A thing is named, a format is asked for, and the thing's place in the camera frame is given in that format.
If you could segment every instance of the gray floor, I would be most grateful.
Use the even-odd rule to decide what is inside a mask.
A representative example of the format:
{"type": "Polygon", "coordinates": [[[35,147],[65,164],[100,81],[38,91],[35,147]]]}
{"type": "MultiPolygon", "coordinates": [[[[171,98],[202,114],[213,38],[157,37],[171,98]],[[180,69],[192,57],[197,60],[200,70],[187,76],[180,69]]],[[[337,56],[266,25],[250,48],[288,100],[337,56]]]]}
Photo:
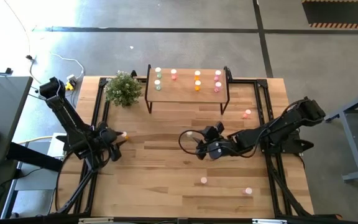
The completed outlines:
{"type": "MultiPolygon", "coordinates": [[[[251,0],[193,1],[13,1],[12,8],[27,30],[35,26],[256,28],[251,0]]],[[[266,29],[310,29],[301,1],[259,0],[266,29]]],[[[80,74],[76,63],[49,55],[78,59],[86,75],[114,75],[135,69],[144,75],[147,64],[161,67],[221,68],[236,77],[266,77],[257,34],[139,34],[30,33],[37,55],[33,74],[45,82],[80,74]]],[[[328,113],[358,95],[358,35],[267,35],[273,75],[284,78],[290,101],[314,98],[328,113]]],[[[11,67],[28,75],[24,56],[27,39],[0,1],[0,70],[11,67]]],[[[28,98],[16,141],[62,131],[44,102],[28,98]]],[[[342,126],[337,121],[302,128],[303,139],[315,143],[305,153],[306,174],[314,211],[340,213],[358,221],[358,181],[343,183],[342,174],[356,171],[342,126]]],[[[21,195],[17,211],[42,214],[45,206],[27,206],[21,195]]],[[[48,195],[39,194],[39,198],[48,195]]]]}

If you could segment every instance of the cup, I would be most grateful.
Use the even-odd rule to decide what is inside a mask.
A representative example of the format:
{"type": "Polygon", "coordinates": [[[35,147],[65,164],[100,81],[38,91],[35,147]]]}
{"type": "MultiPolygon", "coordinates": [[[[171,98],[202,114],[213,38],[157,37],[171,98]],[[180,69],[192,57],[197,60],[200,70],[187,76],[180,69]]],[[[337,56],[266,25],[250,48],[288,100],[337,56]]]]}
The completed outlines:
{"type": "Polygon", "coordinates": [[[160,67],[155,68],[155,72],[156,72],[156,74],[157,74],[157,78],[161,78],[161,77],[162,77],[161,68],[160,68],[160,67]]]}
{"type": "Polygon", "coordinates": [[[178,78],[178,74],[177,74],[176,69],[171,70],[171,78],[172,78],[172,80],[176,80],[178,78]]]}
{"type": "Polygon", "coordinates": [[[222,89],[222,83],[216,82],[215,83],[215,88],[214,88],[215,93],[221,91],[221,89],[222,89]]]}
{"type": "Polygon", "coordinates": [[[200,80],[201,72],[199,70],[194,72],[194,80],[200,80]]]}
{"type": "Polygon", "coordinates": [[[214,81],[219,81],[219,77],[222,75],[222,72],[220,70],[216,70],[215,71],[215,77],[214,77],[214,81]]]}
{"type": "Polygon", "coordinates": [[[196,82],[195,82],[195,90],[196,91],[199,91],[200,90],[200,86],[201,86],[201,81],[199,81],[199,80],[197,80],[196,82]]]}
{"type": "Polygon", "coordinates": [[[158,91],[161,90],[161,81],[160,80],[154,81],[154,85],[155,85],[156,90],[158,90],[158,91]]]}

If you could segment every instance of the wooden table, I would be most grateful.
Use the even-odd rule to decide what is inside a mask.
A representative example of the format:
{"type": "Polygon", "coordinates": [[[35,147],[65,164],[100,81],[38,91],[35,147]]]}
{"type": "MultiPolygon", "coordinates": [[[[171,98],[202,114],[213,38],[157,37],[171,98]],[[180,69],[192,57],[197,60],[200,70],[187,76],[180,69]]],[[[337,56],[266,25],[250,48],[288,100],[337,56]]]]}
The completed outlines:
{"type": "MultiPolygon", "coordinates": [[[[278,116],[288,105],[284,81],[279,78],[267,81],[273,113],[278,116]]],[[[98,83],[99,77],[84,77],[81,87],[77,112],[88,124],[98,83]]],[[[259,125],[253,87],[230,84],[230,91],[231,103],[224,115],[220,115],[214,104],[161,103],[155,105],[152,114],[148,113],[142,98],[139,104],[125,109],[111,104],[108,125],[127,131],[129,142],[122,146],[122,158],[109,162],[99,173],[92,216],[273,217],[266,163],[260,151],[250,159],[223,157],[211,161],[207,156],[200,161],[178,146],[179,133],[189,128],[202,129],[222,121],[225,136],[259,125]],[[241,119],[246,109],[252,113],[248,119],[241,119]],[[200,183],[201,177],[208,178],[206,185],[200,183]],[[246,187],[253,189],[251,196],[242,193],[246,187]]],[[[294,155],[282,157],[289,189],[302,206],[313,213],[301,161],[294,155]]],[[[76,189],[82,163],[72,156],[65,164],[58,189],[59,206],[76,189]]],[[[282,192],[277,193],[284,211],[282,192]]],[[[83,206],[87,196],[85,190],[83,206]]]]}
{"type": "Polygon", "coordinates": [[[214,92],[215,88],[215,69],[180,69],[177,68],[177,79],[171,78],[171,68],[163,68],[162,77],[157,78],[155,68],[149,67],[149,75],[147,77],[147,95],[145,100],[149,113],[152,111],[153,102],[164,103],[219,103],[221,106],[221,114],[224,113],[230,96],[226,86],[226,71],[221,69],[219,82],[222,87],[219,92],[214,92]],[[195,90],[195,72],[200,71],[200,91],[195,90]],[[154,81],[161,81],[161,90],[155,89],[154,81]]]}

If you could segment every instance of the green plant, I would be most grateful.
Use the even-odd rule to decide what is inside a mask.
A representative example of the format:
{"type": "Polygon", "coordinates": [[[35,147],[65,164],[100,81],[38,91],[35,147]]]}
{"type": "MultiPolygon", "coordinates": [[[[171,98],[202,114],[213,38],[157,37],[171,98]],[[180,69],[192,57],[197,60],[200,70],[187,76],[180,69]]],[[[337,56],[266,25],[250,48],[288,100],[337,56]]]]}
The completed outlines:
{"type": "Polygon", "coordinates": [[[142,86],[131,78],[127,72],[118,71],[117,77],[110,79],[104,87],[106,99],[116,106],[127,107],[138,103],[137,98],[142,95],[142,86]]]}

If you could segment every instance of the floor mat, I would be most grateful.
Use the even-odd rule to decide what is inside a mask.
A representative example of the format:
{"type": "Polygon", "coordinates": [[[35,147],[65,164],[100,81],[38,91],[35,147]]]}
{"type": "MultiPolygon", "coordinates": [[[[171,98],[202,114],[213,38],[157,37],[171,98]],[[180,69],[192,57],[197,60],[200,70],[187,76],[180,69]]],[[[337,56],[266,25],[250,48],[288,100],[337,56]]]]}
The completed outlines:
{"type": "Polygon", "coordinates": [[[311,27],[358,29],[358,1],[305,0],[302,6],[311,27]]]}

